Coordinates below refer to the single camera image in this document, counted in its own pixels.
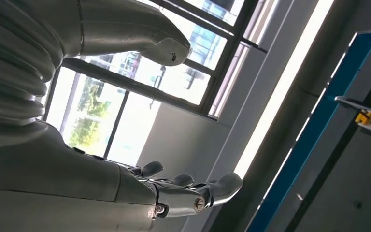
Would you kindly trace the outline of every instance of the screw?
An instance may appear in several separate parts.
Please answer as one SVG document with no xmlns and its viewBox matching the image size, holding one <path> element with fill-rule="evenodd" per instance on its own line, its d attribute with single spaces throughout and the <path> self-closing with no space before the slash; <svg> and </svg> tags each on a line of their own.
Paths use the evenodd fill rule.
<svg viewBox="0 0 371 232">
<path fill-rule="evenodd" d="M 194 209 L 196 210 L 197 213 L 201 212 L 205 207 L 205 200 L 202 197 L 198 197 L 196 199 Z"/>
<path fill-rule="evenodd" d="M 164 213 L 164 206 L 162 206 L 160 204 L 156 205 L 155 212 L 158 213 L 158 214 Z"/>
</svg>

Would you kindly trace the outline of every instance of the blue metal rail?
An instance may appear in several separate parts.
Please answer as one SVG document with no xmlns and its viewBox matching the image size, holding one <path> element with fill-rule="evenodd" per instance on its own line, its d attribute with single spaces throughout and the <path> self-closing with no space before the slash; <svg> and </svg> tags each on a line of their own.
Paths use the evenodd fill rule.
<svg viewBox="0 0 371 232">
<path fill-rule="evenodd" d="M 258 209 L 248 228 L 248 232 L 264 232 L 267 229 L 272 217 L 289 192 L 338 108 L 338 103 L 334 101 L 334 98 L 346 94 L 370 52 L 371 32 L 358 33 L 349 46 L 330 84 L 326 86 L 324 96 L 321 98 L 314 113 L 311 114 L 307 126 L 293 146 L 289 158 L 286 160 L 268 195 L 260 209 Z"/>
</svg>

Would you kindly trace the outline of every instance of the green foliage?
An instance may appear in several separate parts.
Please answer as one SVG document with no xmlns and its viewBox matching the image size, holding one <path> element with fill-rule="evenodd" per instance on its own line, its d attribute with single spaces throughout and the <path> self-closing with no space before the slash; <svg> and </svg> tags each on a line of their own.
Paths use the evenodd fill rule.
<svg viewBox="0 0 371 232">
<path fill-rule="evenodd" d="M 79 100 L 77 110 L 94 118 L 107 116 L 109 102 L 99 102 L 99 85 L 87 77 L 83 88 L 82 96 Z M 94 145 L 100 137 L 99 122 L 90 118 L 79 118 L 71 133 L 69 145 L 88 149 Z"/>
</svg>

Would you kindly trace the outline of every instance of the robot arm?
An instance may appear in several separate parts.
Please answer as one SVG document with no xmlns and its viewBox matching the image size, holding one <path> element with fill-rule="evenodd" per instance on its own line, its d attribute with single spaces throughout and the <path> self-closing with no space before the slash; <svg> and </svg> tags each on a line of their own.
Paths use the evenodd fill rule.
<svg viewBox="0 0 371 232">
<path fill-rule="evenodd" d="M 158 162 L 132 167 L 70 148 L 36 120 L 35 101 L 64 58 L 138 51 L 184 62 L 190 44 L 157 9 L 133 0 L 0 0 L 0 231 L 148 231 L 157 218 L 227 202 L 234 173 L 194 184 L 152 179 Z"/>
</svg>

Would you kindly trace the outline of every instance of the yellow part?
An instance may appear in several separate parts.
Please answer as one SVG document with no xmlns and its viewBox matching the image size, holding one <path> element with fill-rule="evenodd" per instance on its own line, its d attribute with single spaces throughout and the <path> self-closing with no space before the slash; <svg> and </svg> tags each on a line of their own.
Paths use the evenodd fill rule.
<svg viewBox="0 0 371 232">
<path fill-rule="evenodd" d="M 367 110 L 362 110 L 361 113 L 355 119 L 356 123 L 361 123 L 363 125 L 368 125 L 371 123 L 371 112 Z"/>
</svg>

